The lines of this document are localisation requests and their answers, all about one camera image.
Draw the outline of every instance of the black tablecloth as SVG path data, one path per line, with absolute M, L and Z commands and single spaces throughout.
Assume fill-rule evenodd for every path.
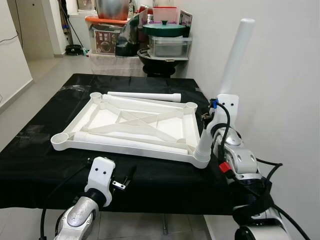
M 200 119 L 208 102 L 193 79 L 74 74 L 0 153 L 0 208 L 42 208 L 50 191 L 83 166 L 88 157 L 106 156 L 116 162 L 115 179 L 119 182 L 137 165 L 127 191 L 115 192 L 106 211 L 230 215 L 230 192 L 213 158 L 207 168 L 197 169 L 190 163 L 170 160 L 53 149 L 50 138 L 66 128 L 88 102 L 89 94 L 108 91 L 182 93 L 182 103 L 198 104 L 196 118 L 202 132 Z M 76 194 L 84 191 L 88 174 L 86 169 L 64 185 L 49 208 L 70 207 Z

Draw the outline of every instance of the white wall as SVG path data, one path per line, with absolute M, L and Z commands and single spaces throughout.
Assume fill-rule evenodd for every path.
M 218 93 L 240 20 L 256 20 L 231 92 L 240 97 L 237 130 L 257 157 L 284 164 L 272 177 L 273 199 L 320 239 L 319 0 L 175 3 L 193 14 L 190 59 L 180 76 L 194 78 L 207 98 Z M 266 175 L 270 167 L 261 169 Z
M 150 7 L 152 7 L 152 0 L 135 0 L 135 1 L 138 8 L 140 7 L 140 5 L 149 5 Z
M 0 41 L 17 35 L 7 1 L 4 0 L 0 1 L 0 21 L 5 23 L 0 25 Z M 1 42 L 0 53 L 1 107 L 15 93 L 32 81 L 32 77 L 17 37 Z
M 41 0 L 44 16 L 55 55 L 64 54 L 69 44 L 61 25 L 60 9 L 57 0 Z
M 53 58 L 53 48 L 41 0 L 16 0 L 16 3 L 15 0 L 7 0 L 7 3 L 15 29 L 20 33 L 19 13 L 25 58 L 31 61 Z
M 78 12 L 78 4 L 77 0 L 65 0 L 66 9 L 68 10 L 68 14 L 75 14 Z

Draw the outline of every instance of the blue connector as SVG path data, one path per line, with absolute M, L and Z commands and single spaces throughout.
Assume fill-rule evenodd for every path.
M 212 103 L 214 109 L 217 109 L 217 103 L 219 103 L 218 98 L 215 99 L 215 100 L 213 101 L 213 103 Z

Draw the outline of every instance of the white plastic tube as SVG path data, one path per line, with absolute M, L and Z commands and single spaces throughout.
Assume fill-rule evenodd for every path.
M 162 93 L 108 91 L 108 95 L 117 96 L 117 97 L 136 98 L 136 99 L 171 101 L 176 103 L 181 102 L 181 93 L 162 94 Z
M 176 154 L 185 154 L 185 155 L 188 154 L 188 150 L 182 149 L 182 148 L 162 146 L 162 145 L 156 145 L 152 143 L 133 141 L 133 140 L 121 139 L 121 138 L 110 137 L 110 136 L 95 135 L 85 131 L 77 131 L 73 136 L 73 140 L 77 142 L 108 144 L 108 145 L 132 147 L 137 149 L 156 150 L 156 151 L 176 153 Z
M 244 18 L 240 22 L 232 49 L 224 67 L 224 73 L 219 92 L 220 94 L 230 94 L 232 81 L 235 78 L 243 56 L 245 55 L 250 37 L 255 27 L 255 23 L 255 20 L 249 18 Z
M 124 103 L 131 103 L 131 104 L 140 104 L 140 105 L 151 105 L 151 106 L 157 106 L 157 107 L 164 107 L 164 105 L 162 105 L 162 104 L 146 102 L 146 101 L 140 101 L 140 100 L 134 100 L 134 99 L 123 98 L 123 97 L 118 97 L 118 96 L 112 96 L 112 95 L 109 95 L 109 94 L 103 94 L 102 95 L 102 102 L 105 103 L 107 101 L 116 101 L 116 102 L 124 102 Z

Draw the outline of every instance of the red connector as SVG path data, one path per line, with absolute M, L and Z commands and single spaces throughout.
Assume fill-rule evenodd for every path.
M 226 161 L 221 163 L 219 165 L 219 168 L 221 170 L 221 172 L 228 178 L 228 179 L 232 179 L 235 176 L 234 171 L 232 171 L 232 168 L 230 167 L 229 163 L 227 163 Z

